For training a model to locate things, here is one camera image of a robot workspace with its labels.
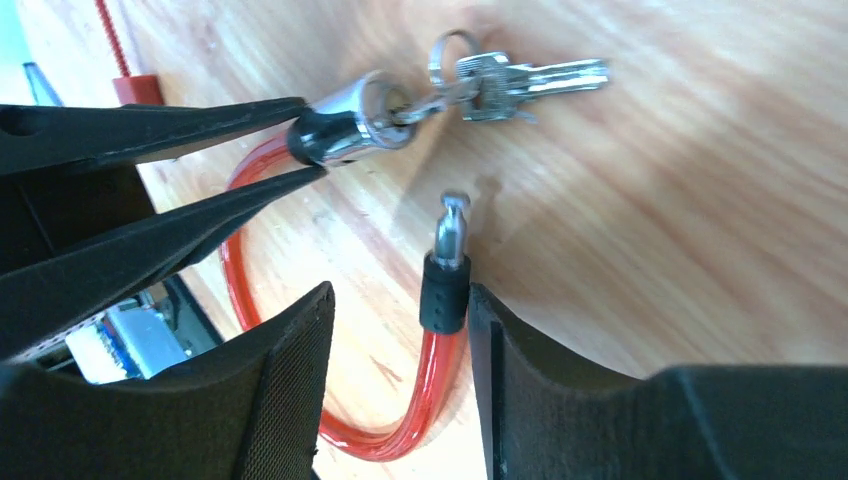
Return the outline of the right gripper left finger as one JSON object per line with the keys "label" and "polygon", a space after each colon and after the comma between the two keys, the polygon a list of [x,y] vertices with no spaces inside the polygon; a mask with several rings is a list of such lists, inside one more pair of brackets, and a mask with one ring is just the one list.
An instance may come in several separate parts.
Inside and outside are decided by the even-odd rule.
{"label": "right gripper left finger", "polygon": [[323,282],[148,380],[1,369],[5,479],[311,479],[335,317]]}

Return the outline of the silver key with ring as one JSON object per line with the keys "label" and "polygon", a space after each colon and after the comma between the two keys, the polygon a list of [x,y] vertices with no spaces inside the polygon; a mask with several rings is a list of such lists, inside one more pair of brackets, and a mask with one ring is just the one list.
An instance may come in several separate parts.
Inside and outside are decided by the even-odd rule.
{"label": "silver key with ring", "polygon": [[[455,62],[455,81],[447,82],[442,60],[452,37],[468,45],[470,54]],[[414,103],[392,112],[396,125],[417,124],[453,106],[464,120],[490,122],[535,118],[520,110],[520,105],[539,97],[597,90],[609,82],[609,68],[602,59],[535,66],[517,64],[506,53],[484,52],[479,40],[469,31],[454,29],[440,35],[428,57],[429,81],[433,92]]]}

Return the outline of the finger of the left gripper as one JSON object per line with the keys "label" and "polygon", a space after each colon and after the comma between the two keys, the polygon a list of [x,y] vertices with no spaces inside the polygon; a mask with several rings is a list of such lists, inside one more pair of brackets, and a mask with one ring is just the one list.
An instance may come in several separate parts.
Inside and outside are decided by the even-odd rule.
{"label": "finger of the left gripper", "polygon": [[229,190],[99,235],[1,277],[1,357],[88,319],[214,251],[265,206],[326,175],[308,167]]}
{"label": "finger of the left gripper", "polygon": [[1,106],[1,174],[88,172],[171,159],[299,117],[285,97],[207,108]]}

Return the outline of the red cable lock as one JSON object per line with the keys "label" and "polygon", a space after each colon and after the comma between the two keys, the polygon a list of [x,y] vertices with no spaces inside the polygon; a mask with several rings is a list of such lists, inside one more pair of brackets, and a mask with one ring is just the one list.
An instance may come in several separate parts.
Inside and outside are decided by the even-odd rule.
{"label": "red cable lock", "polygon": [[[418,122],[471,99],[475,80],[439,84],[434,93],[412,100],[388,73],[370,72],[352,85],[308,106],[286,133],[263,142],[236,167],[227,187],[257,181],[270,167],[287,159],[329,169],[361,159],[371,150],[399,150],[415,138]],[[446,192],[444,214],[435,243],[423,261],[419,320],[423,328],[416,380],[407,412],[388,433],[375,433],[344,423],[324,411],[319,433],[344,453],[370,462],[397,460],[424,440],[449,397],[467,340],[471,260],[463,193]]]}

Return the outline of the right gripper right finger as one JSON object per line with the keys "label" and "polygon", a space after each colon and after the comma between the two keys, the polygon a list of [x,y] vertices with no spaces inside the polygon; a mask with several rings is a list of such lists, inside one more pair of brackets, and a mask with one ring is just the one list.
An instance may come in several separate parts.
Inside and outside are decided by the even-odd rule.
{"label": "right gripper right finger", "polygon": [[470,293],[491,479],[843,479],[847,371],[683,365],[637,379]]}

